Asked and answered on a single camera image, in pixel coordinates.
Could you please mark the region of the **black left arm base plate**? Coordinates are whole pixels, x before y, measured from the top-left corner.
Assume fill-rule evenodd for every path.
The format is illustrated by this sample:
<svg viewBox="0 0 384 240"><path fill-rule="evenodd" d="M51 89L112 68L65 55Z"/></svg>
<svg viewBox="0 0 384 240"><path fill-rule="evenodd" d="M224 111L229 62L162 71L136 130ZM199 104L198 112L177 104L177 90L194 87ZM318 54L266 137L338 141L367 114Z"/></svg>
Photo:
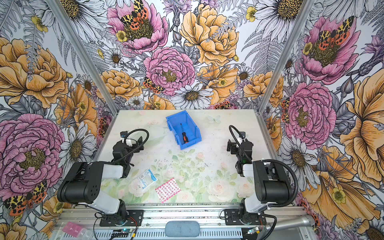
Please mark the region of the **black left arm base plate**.
<svg viewBox="0 0 384 240"><path fill-rule="evenodd" d="M125 213L106 215L101 218L101 227L139 227L143 221L143 210L127 210Z"/></svg>

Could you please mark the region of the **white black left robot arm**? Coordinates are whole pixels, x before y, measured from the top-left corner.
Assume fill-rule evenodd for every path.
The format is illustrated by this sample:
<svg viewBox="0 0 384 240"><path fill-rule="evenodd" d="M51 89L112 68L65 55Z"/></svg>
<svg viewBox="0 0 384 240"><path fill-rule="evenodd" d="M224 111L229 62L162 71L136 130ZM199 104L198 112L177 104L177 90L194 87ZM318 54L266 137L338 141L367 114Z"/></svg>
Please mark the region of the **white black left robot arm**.
<svg viewBox="0 0 384 240"><path fill-rule="evenodd" d="M129 175L134 153L144 149L143 138L132 144L127 139L118 141L113 147L110 162L74 163L60 185L57 198L60 202L84 205L101 212L108 224L122 226L129 220L123 200L113 198L101 190L105 179L124 179Z"/></svg>

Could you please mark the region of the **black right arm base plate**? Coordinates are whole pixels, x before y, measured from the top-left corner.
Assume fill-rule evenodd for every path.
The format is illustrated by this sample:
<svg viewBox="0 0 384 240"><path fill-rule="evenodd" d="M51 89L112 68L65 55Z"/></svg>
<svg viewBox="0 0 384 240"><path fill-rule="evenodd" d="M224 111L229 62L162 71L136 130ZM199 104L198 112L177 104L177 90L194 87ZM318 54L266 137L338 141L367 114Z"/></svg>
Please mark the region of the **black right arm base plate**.
<svg viewBox="0 0 384 240"><path fill-rule="evenodd" d="M266 218L259 214L250 214L241 212L239 209L224 209L224 215L220 216L224 219L227 226L240 225L265 225Z"/></svg>

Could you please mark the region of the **orange black screwdriver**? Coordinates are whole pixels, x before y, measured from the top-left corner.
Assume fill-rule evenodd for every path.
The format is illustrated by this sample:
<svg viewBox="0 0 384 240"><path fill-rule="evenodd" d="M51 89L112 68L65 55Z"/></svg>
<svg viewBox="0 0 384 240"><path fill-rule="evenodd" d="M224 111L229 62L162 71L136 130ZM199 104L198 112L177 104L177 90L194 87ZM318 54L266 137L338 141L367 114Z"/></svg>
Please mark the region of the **orange black screwdriver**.
<svg viewBox="0 0 384 240"><path fill-rule="evenodd" d="M180 124L180 125L181 125L181 130L182 130L183 141L186 144L186 143L189 142L189 139L188 139L187 134L186 134L186 132L184 130L183 124Z"/></svg>

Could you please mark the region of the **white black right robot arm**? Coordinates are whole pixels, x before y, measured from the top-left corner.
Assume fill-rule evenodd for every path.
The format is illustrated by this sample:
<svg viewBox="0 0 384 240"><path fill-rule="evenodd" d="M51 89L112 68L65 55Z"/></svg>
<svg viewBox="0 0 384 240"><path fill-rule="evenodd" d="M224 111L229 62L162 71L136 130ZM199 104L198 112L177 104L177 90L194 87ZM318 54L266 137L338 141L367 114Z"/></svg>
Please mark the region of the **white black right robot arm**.
<svg viewBox="0 0 384 240"><path fill-rule="evenodd" d="M251 161L253 143L228 141L227 151L237 157L236 170L241 177L253 178L255 192L244 197L238 209L225 209L227 226L263 225L263 213L269 208L290 205L297 197L299 183L294 171L277 160Z"/></svg>

